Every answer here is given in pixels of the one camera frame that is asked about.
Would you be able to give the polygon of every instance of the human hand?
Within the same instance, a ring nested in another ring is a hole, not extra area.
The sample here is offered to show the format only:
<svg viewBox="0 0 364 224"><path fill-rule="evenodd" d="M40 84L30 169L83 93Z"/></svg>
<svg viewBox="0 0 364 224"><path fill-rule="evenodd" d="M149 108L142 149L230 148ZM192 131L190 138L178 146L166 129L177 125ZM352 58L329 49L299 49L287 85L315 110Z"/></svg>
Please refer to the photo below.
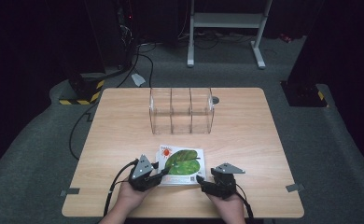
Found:
<svg viewBox="0 0 364 224"><path fill-rule="evenodd" d="M211 194L206 195L215 205L220 216L227 224L245 224L243 201L236 194L232 194L227 199L222 199Z"/></svg>
<svg viewBox="0 0 364 224"><path fill-rule="evenodd" d="M107 213L101 220L100 224L112 223L121 224L126 217L137 208L144 201L146 196L154 188L148 189L144 192L134 190L126 178L119 188L118 198L116 199L115 206Z"/></svg>

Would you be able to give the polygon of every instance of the picture book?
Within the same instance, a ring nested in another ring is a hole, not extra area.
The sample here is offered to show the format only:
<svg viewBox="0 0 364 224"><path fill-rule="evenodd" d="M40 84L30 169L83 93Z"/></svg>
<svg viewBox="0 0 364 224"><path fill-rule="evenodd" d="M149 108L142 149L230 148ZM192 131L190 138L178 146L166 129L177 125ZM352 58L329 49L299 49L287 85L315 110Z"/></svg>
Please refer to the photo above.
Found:
<svg viewBox="0 0 364 224"><path fill-rule="evenodd" d="M160 145L156 160L158 173L169 169L161 180L161 186L195 185L196 175L206 179L204 154L201 148Z"/></svg>

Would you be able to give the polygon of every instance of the yellow and black tape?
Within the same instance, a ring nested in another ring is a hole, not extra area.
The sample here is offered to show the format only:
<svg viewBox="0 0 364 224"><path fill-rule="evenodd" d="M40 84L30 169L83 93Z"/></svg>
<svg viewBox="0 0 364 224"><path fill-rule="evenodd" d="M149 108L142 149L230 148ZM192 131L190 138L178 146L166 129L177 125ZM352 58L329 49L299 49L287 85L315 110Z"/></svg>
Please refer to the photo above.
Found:
<svg viewBox="0 0 364 224"><path fill-rule="evenodd" d="M91 97L87 99L60 99L60 104L62 105L90 105L94 104L98 97L100 96L101 88L104 86L104 81L100 81L96 84L96 86L92 90Z"/></svg>
<svg viewBox="0 0 364 224"><path fill-rule="evenodd" d="M322 106L328 107L328 103L325 101L325 96L321 91L318 91L319 100L321 101Z"/></svg>

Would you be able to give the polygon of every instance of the table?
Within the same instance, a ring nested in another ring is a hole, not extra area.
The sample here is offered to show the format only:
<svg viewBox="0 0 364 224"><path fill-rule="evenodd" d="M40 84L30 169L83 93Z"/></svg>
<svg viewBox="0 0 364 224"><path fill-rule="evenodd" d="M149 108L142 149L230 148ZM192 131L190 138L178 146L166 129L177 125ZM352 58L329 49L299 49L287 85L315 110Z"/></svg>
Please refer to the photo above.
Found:
<svg viewBox="0 0 364 224"><path fill-rule="evenodd" d="M223 162L246 170L234 175L255 217L302 217L303 208L263 90L212 88L219 98L212 132L153 134L149 88L106 89L63 205L67 217L101 217L109 187L128 162L147 155L152 162L161 144L204 149L207 176ZM126 177L130 169L121 177ZM111 205L117 198L115 188ZM199 186L157 187L131 217L218 217Z"/></svg>
<svg viewBox="0 0 364 224"><path fill-rule="evenodd" d="M263 35L264 27L269 17L273 0L266 0L263 13L197 13L194 11L194 0L191 0L188 67L194 66L194 28L195 27L222 27L222 28L255 28L258 29L255 40L251 41L251 47L258 63L258 68L266 68L259 50L259 43Z"/></svg>

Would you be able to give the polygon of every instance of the metal bracket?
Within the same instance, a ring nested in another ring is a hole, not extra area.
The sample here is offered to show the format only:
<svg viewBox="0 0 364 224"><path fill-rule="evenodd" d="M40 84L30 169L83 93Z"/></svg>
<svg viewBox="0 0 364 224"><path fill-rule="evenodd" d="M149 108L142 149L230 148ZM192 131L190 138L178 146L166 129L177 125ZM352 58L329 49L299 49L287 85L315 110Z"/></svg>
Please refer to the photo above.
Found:
<svg viewBox="0 0 364 224"><path fill-rule="evenodd" d="M142 175L145 175L153 170L153 166L144 154L141 155L138 164L136 164L133 172L132 179L136 179Z"/></svg>
<svg viewBox="0 0 364 224"><path fill-rule="evenodd" d="M292 192L297 190L298 192L302 191L305 189L303 184L293 184L293 185L288 185L286 186L287 188L287 192Z"/></svg>
<svg viewBox="0 0 364 224"><path fill-rule="evenodd" d="M215 167L215 171L222 174L245 174L245 171L227 162Z"/></svg>
<svg viewBox="0 0 364 224"><path fill-rule="evenodd" d="M60 193L60 197L65 197L67 194L79 194L80 189L63 189Z"/></svg>

